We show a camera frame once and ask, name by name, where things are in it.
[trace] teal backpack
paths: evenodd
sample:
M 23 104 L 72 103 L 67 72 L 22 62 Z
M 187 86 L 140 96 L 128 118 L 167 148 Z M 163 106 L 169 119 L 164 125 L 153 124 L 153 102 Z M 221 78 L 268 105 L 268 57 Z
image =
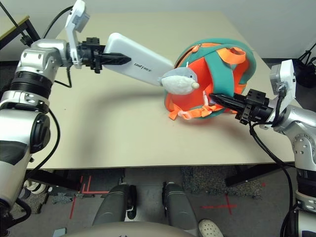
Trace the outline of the teal backpack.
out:
M 204 39 L 187 47 L 175 63 L 175 68 L 189 67 L 197 75 L 200 87 L 188 95 L 166 93 L 165 106 L 173 120 L 210 118 L 225 111 L 220 105 L 210 105 L 210 93 L 233 96 L 241 94 L 256 70 L 251 49 L 233 39 Z

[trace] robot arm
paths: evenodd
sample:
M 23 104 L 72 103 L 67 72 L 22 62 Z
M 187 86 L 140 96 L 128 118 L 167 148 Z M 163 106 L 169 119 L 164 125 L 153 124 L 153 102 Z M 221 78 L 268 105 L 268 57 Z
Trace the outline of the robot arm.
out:
M 14 220 L 9 212 L 15 202 L 23 205 L 17 197 L 28 162 L 50 139 L 46 114 L 58 68 L 74 65 L 81 69 L 85 65 L 99 74 L 103 65 L 110 65 L 109 69 L 153 85 L 160 85 L 158 76 L 173 69 L 171 61 L 142 45 L 123 36 L 114 37 L 119 34 L 112 35 L 108 48 L 100 45 L 96 37 L 79 42 L 76 32 L 82 31 L 88 19 L 85 3 L 77 0 L 65 26 L 69 43 L 62 39 L 40 39 L 25 49 L 10 89 L 0 100 L 0 236 L 27 218 L 26 215 Z
M 282 88 L 287 91 L 278 120 L 272 127 L 274 131 L 286 135 L 292 144 L 298 183 L 296 203 L 302 209 L 290 213 L 288 232 L 292 234 L 290 236 L 300 237 L 304 236 L 303 232 L 316 234 L 316 113 L 289 105 L 295 98 L 296 81 L 291 60 L 274 66 L 270 79 L 275 94 L 280 93 Z M 215 103 L 237 111 L 236 119 L 242 124 L 274 120 L 277 98 L 269 100 L 263 92 L 250 89 L 246 96 L 210 94 L 210 97 Z

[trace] shoe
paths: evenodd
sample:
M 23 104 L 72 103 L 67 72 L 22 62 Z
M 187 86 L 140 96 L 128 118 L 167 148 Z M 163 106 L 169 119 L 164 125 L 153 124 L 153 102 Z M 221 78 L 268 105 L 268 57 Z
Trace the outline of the shoe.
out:
M 198 228 L 203 237 L 224 237 L 218 226 L 210 220 L 201 220 Z

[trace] tabletop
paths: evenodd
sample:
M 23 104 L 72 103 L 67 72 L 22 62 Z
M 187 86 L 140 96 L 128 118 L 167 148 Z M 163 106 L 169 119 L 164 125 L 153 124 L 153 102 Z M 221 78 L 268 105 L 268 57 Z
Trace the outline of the tabletop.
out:
M 220 12 L 162 12 L 93 14 L 78 35 L 99 37 L 119 32 L 173 62 L 196 40 L 231 38 L 249 45 Z M 58 36 L 67 39 L 65 31 Z M 255 52 L 257 70 L 250 88 L 274 98 L 270 69 Z M 103 69 L 71 70 L 73 88 L 54 84 L 50 108 L 61 127 L 59 147 L 44 169 L 80 169 L 161 165 L 217 165 L 269 163 L 272 160 L 249 135 L 248 126 L 224 113 L 211 119 L 172 121 L 164 107 L 163 88 Z M 67 83 L 60 68 L 56 80 Z M 56 128 L 51 119 L 51 140 L 34 154 L 34 168 L 51 150 Z M 293 161 L 286 136 L 257 128 L 259 137 L 283 161 Z
M 17 15 L 13 16 L 13 19 L 18 25 L 21 25 L 23 22 L 26 22 L 30 17 L 27 15 Z M 16 29 L 15 25 L 7 16 L 0 17 L 0 40 L 10 34 Z

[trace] black cable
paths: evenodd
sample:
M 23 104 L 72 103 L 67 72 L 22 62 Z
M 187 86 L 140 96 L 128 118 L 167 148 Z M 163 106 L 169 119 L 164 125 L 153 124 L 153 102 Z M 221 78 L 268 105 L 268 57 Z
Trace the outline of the black cable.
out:
M 57 129 L 57 139 L 56 139 L 55 145 L 54 145 L 53 149 L 51 150 L 51 152 L 48 154 L 48 156 L 41 163 L 39 163 L 34 169 L 32 169 L 30 172 L 28 172 L 25 175 L 24 180 L 27 180 L 32 175 L 34 175 L 35 172 L 38 171 L 51 158 L 51 156 L 54 154 L 54 152 L 56 151 L 56 149 L 58 147 L 58 144 L 59 144 L 59 141 L 60 141 L 60 127 L 59 127 L 59 123 L 57 121 L 57 118 L 55 117 L 55 115 L 53 114 L 53 112 L 50 109 L 49 109 L 49 113 L 52 116 L 52 118 L 53 118 L 53 120 L 54 120 L 54 122 L 56 124 L 56 129 Z
M 277 103 L 276 103 L 276 115 L 275 115 L 275 118 L 273 119 L 273 121 L 272 122 L 256 122 L 253 125 L 251 125 L 251 122 L 249 122 L 249 131 L 250 131 L 250 135 L 253 136 L 253 138 L 258 143 L 258 145 L 271 157 L 271 159 L 273 159 L 275 161 L 275 163 L 277 163 L 278 165 L 289 166 L 289 167 L 295 168 L 294 165 L 287 164 L 287 163 L 283 162 L 282 160 L 280 160 L 276 155 L 274 155 L 268 149 L 268 147 L 260 140 L 260 138 L 258 137 L 257 133 L 254 130 L 254 127 L 258 126 L 258 125 L 268 125 L 269 124 L 269 125 L 272 125 L 272 127 L 274 127 L 277 124 L 277 122 L 279 120 L 279 113 L 280 113 L 281 104 L 282 104 L 282 101 L 284 99 L 284 94 L 286 94 L 286 91 L 280 92 L 279 98 L 278 98 Z
M 297 204 L 295 204 L 294 206 L 292 206 L 291 211 L 294 210 L 297 207 Z M 280 237 L 284 237 L 285 236 L 285 230 L 286 227 L 288 225 L 288 219 L 290 217 L 290 211 L 287 212 L 283 222 L 282 222 L 282 226 L 281 226 L 281 230 L 280 230 Z
M 287 178 L 287 182 L 288 182 L 288 187 L 289 187 L 289 207 L 288 207 L 288 213 L 286 215 L 286 217 L 283 220 L 283 224 L 280 230 L 280 237 L 284 236 L 284 230 L 285 227 L 287 225 L 288 222 L 288 218 L 289 218 L 289 214 L 291 212 L 291 210 L 293 209 L 293 185 L 292 185 L 292 180 L 290 175 L 288 174 L 287 170 L 284 168 L 285 166 L 291 166 L 291 167 L 295 167 L 292 165 L 289 165 L 283 161 L 281 161 L 276 155 L 274 155 L 269 149 L 268 147 L 260 140 L 260 138 L 258 137 L 256 131 L 254 130 L 254 127 L 260 124 L 270 124 L 272 125 L 272 127 L 276 126 L 278 120 L 279 120 L 279 113 L 280 113 L 280 107 L 282 104 L 282 101 L 284 99 L 286 95 L 286 90 L 285 89 L 281 89 L 279 92 L 279 97 L 277 100 L 277 104 L 276 104 L 276 115 L 275 118 L 272 122 L 256 122 L 253 125 L 251 124 L 251 122 L 249 122 L 249 132 L 250 135 L 253 137 L 253 139 L 256 141 L 256 143 L 271 157 L 271 159 L 274 160 L 274 162 L 282 169 L 282 171 L 284 172 L 286 178 Z
M 28 219 L 32 213 L 32 210 L 30 208 L 30 206 L 28 206 L 25 202 L 23 202 L 21 199 L 17 198 L 17 200 L 15 201 L 16 204 L 18 204 L 20 207 L 22 207 L 25 210 L 25 215 L 18 218 L 18 219 L 13 219 L 10 223 L 10 225 L 7 228 L 10 228 L 12 226 L 15 226 L 16 224 L 21 223 L 22 221 L 25 221 L 26 219 Z
M 70 77 L 70 67 L 71 67 L 71 65 L 67 67 L 67 78 L 68 78 L 69 85 L 64 84 L 64 83 L 62 83 L 62 82 L 60 82 L 58 80 L 56 80 L 55 83 L 63 85 L 65 87 L 67 87 L 67 88 L 72 88 L 73 87 L 73 85 L 71 83 L 71 77 Z
M 55 22 L 58 20 L 58 18 L 61 17 L 65 12 L 71 10 L 72 8 L 73 6 L 69 6 L 65 8 L 64 10 L 62 10 L 61 12 L 59 12 L 57 16 L 55 16 L 55 18 L 51 21 L 51 23 L 48 25 L 47 29 L 45 30 L 45 33 L 43 34 L 42 39 L 46 38 L 48 32 L 50 31 L 52 26 L 55 24 Z
M 20 29 L 19 25 L 15 22 L 15 20 L 13 19 L 13 17 L 10 15 L 10 13 L 6 10 L 6 8 L 3 6 L 3 4 L 0 2 L 0 6 L 3 9 L 3 11 L 6 13 L 6 15 L 10 18 L 10 20 L 12 21 L 12 23 L 14 24 L 14 26 L 17 29 Z M 20 30 L 20 33 L 23 37 L 25 37 L 26 35 L 23 33 L 22 30 Z

